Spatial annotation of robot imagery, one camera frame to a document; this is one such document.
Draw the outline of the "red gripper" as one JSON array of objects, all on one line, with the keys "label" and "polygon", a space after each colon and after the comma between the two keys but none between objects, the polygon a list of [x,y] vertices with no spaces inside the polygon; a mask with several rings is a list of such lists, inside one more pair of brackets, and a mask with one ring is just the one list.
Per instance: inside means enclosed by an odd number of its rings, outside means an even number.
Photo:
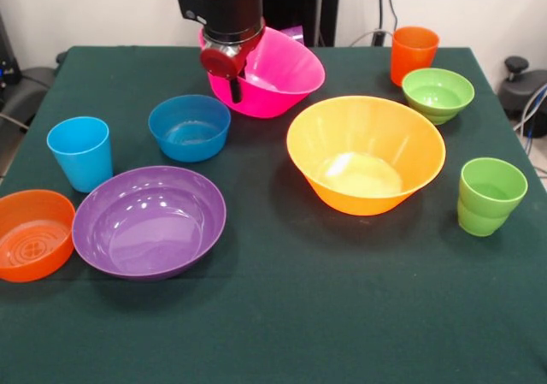
[{"label": "red gripper", "polygon": [[230,80],[230,92],[233,103],[242,101],[239,75],[246,66],[247,57],[259,45],[266,27],[255,32],[249,38],[236,42],[213,39],[203,29],[200,35],[200,62],[213,76]]}]

